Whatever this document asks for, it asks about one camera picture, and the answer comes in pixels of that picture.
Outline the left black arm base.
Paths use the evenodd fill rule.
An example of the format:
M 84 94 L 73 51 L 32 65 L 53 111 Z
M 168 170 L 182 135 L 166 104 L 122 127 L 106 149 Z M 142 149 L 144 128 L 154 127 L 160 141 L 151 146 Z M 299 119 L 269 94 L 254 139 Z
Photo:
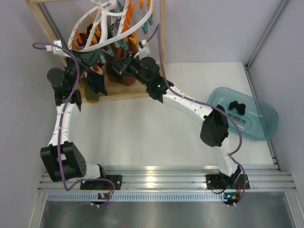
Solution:
M 80 184 L 81 190 L 101 190 L 95 203 L 106 202 L 115 190 L 122 186 L 122 175 L 106 175 L 105 180 L 85 180 Z

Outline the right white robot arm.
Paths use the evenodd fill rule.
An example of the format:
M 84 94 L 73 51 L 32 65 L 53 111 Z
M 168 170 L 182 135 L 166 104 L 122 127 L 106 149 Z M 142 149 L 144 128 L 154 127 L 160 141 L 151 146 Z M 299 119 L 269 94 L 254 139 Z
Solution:
M 177 108 L 189 117 L 201 123 L 200 139 L 209 147 L 215 148 L 219 165 L 219 173 L 208 175 L 208 189 L 232 189 L 245 184 L 237 164 L 229 148 L 228 115 L 224 107 L 215 107 L 197 102 L 187 97 L 172 82 L 160 74 L 163 69 L 152 57 L 139 58 L 130 52 L 127 56 L 108 63 L 106 71 L 117 80 L 133 77 L 146 88 L 146 92 L 154 100 L 164 105 Z

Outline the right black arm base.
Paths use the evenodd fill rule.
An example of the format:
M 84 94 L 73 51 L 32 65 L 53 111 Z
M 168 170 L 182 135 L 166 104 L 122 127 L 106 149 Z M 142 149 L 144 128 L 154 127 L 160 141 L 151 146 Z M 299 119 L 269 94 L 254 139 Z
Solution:
M 238 177 L 227 177 L 223 174 L 209 174 L 206 176 L 207 189 L 215 194 L 224 194 L 224 203 L 228 206 L 236 205 L 241 199 L 243 190 L 250 189 L 249 180 L 244 174 Z

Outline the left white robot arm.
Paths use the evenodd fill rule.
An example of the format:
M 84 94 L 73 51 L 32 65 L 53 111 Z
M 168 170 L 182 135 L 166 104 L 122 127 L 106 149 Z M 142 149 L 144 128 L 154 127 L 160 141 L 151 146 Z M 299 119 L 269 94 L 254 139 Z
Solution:
M 76 89 L 80 75 L 86 71 L 95 74 L 101 55 L 100 50 L 90 52 L 73 51 L 76 62 L 67 59 L 65 69 L 54 67 L 47 73 L 55 95 L 57 119 L 48 146 L 41 148 L 40 157 L 53 182 L 63 179 L 91 179 L 92 185 L 101 189 L 107 177 L 100 164 L 89 164 L 74 144 L 77 117 L 81 111 L 81 93 Z

